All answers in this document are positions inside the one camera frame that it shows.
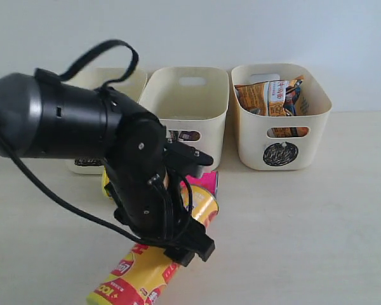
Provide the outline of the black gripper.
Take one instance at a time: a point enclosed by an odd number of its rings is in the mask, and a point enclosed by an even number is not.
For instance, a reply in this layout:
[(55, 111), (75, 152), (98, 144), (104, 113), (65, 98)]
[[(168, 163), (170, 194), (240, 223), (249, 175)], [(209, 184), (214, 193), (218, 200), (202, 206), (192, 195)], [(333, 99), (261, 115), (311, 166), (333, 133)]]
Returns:
[[(123, 111), (105, 169), (119, 198), (116, 219), (147, 241), (177, 241), (183, 232), (178, 180), (164, 164), (166, 127), (149, 111)], [(192, 219), (184, 247), (166, 247), (164, 255), (187, 267), (195, 257), (206, 262), (215, 242)]]

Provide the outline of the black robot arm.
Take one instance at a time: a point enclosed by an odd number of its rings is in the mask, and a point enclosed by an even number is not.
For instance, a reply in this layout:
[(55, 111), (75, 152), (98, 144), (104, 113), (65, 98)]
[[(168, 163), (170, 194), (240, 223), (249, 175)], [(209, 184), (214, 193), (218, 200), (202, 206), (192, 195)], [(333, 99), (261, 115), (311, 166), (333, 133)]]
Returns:
[[(63, 83), (48, 71), (0, 78), (0, 156), (10, 158), (48, 197), (65, 209), (136, 243), (162, 248), (186, 266), (215, 249), (184, 201), (187, 176), (200, 177), (213, 158), (168, 140), (160, 120), (127, 95), (104, 85), (94, 90)], [(99, 160), (116, 204), (115, 224), (84, 212), (50, 191), (25, 158)]]

